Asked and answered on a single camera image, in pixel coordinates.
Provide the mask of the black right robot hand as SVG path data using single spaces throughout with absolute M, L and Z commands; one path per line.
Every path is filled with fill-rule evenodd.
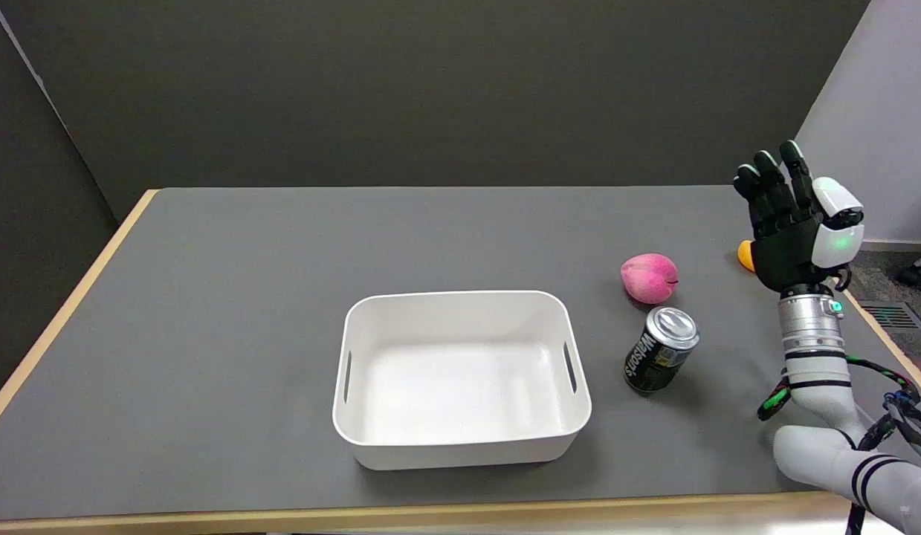
M 830 279 L 835 291 L 844 291 L 865 236 L 864 204 L 837 180 L 814 178 L 795 141 L 782 142 L 779 152 L 776 160 L 759 150 L 733 178 L 748 204 L 757 277 L 780 294 L 793 288 L 829 294 Z

